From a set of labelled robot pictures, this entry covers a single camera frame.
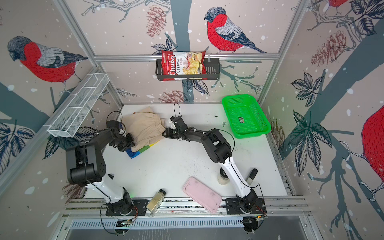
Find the rainbow striped shorts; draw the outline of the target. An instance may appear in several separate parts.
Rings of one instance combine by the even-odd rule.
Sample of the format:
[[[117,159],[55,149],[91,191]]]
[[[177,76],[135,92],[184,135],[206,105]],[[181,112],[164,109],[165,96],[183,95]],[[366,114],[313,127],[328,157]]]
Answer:
[[[155,145],[155,144],[146,145],[146,146],[142,147],[141,149],[137,150],[136,152],[133,152],[132,149],[128,149],[128,150],[126,150],[126,153],[128,154],[128,156],[131,159],[133,159],[133,158],[136,158],[137,156],[139,156],[140,154],[142,154],[143,152],[145,152],[146,150],[148,150],[149,148],[151,148],[153,145]]]

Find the beige shorts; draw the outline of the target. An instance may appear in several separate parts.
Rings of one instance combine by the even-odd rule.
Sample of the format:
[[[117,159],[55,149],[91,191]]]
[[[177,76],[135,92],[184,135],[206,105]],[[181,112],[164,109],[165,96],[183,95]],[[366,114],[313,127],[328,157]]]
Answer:
[[[156,144],[165,137],[162,135],[166,130],[165,120],[154,113],[151,107],[123,117],[126,131],[132,135],[135,145],[131,147],[132,152],[137,152],[145,146]]]

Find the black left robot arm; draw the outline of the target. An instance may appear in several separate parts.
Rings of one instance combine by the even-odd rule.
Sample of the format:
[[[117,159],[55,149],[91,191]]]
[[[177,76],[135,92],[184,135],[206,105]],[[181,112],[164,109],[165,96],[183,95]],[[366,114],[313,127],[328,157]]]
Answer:
[[[103,150],[110,146],[125,152],[135,146],[131,134],[121,134],[119,128],[102,130],[83,145],[66,150],[67,179],[70,184],[97,192],[107,204],[130,202],[128,192],[107,175]]]

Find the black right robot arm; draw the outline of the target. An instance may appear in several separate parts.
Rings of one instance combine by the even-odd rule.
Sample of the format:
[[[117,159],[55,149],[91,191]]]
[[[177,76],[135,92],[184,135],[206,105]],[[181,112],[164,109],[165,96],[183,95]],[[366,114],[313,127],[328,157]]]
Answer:
[[[249,213],[256,206],[258,196],[254,187],[246,183],[233,158],[233,149],[218,129],[208,131],[188,127],[182,117],[171,117],[171,127],[162,135],[167,139],[197,142],[204,146],[209,158],[219,164],[235,188],[239,209]]]

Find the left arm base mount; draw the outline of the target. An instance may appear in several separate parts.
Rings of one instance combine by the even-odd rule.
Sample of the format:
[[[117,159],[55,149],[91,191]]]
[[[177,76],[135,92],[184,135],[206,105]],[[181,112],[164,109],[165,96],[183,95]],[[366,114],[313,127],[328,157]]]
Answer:
[[[146,199],[133,199],[129,203],[127,203],[126,200],[120,200],[113,204],[107,204],[106,216],[144,216],[148,203],[149,200]]]

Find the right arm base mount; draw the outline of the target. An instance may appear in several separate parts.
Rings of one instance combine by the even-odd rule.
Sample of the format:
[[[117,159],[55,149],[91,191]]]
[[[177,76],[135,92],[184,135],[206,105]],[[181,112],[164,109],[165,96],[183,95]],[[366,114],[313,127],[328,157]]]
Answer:
[[[257,198],[251,203],[240,201],[238,198],[225,199],[225,209],[228,215],[266,215],[266,205],[262,198]]]

